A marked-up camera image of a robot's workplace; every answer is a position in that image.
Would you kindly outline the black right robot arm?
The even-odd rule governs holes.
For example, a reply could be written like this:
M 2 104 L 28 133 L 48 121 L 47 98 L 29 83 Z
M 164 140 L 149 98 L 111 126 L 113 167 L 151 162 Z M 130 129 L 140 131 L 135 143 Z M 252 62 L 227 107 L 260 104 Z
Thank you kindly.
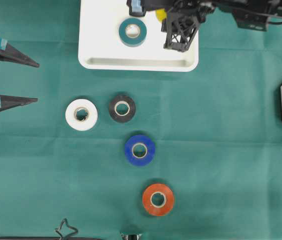
M 232 14 L 243 29 L 265 32 L 272 18 L 280 18 L 282 24 L 282 0 L 129 0 L 126 4 L 133 17 L 164 10 L 164 48 L 182 53 L 189 50 L 200 25 L 215 9 Z

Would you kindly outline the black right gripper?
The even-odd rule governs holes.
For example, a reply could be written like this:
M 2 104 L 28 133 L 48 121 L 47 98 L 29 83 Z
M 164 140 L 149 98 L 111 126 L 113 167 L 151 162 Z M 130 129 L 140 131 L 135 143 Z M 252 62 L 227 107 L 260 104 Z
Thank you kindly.
M 147 11 L 164 9 L 161 31 L 166 33 L 164 48 L 178 52 L 189 50 L 206 17 L 215 11 L 209 0 L 127 0 L 129 15 L 144 17 Z

